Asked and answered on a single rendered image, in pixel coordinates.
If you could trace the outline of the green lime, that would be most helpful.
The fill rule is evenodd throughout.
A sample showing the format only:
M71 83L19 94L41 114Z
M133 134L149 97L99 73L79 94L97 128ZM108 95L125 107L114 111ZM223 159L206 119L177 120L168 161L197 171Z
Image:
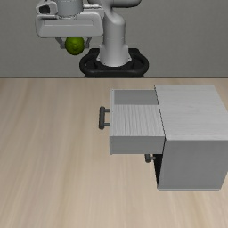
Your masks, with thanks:
M65 41L65 48L72 55L81 54L84 49L84 39L82 37L68 37Z

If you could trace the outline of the grey open drawer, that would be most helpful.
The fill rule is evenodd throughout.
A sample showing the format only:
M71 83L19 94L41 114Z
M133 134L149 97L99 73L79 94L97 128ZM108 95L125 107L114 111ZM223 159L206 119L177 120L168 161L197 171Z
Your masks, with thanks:
M155 90L112 89L100 107L99 128L110 128L110 155L162 154L165 132Z

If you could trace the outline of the grey cabinet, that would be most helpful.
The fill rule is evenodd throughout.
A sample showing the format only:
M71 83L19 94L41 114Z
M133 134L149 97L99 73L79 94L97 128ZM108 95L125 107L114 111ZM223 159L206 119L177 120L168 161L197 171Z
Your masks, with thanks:
M213 85L155 85L142 92L159 110L165 141L155 154L161 191L219 190L228 173L228 110Z

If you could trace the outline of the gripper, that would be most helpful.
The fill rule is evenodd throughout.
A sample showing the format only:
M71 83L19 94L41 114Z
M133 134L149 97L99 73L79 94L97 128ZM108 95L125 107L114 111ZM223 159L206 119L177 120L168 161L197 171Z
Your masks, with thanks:
M36 31L42 38L55 37L61 49L66 49L61 37L86 37L84 47L90 48L92 37L103 35L102 17L98 12L81 12L74 20L62 20L57 15L39 14Z

